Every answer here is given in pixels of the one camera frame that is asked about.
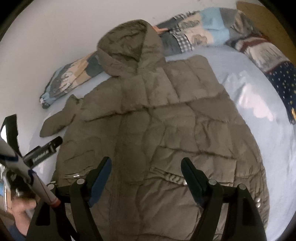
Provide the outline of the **person's left hand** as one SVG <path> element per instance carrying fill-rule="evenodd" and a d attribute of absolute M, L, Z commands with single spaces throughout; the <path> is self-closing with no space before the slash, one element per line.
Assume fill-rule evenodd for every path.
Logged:
<path fill-rule="evenodd" d="M 31 222 L 31 218 L 26 211 L 35 209 L 36 205 L 36 200 L 31 198 L 14 197 L 11 202 L 11 211 L 16 228 L 24 236 L 27 235 Z"/>

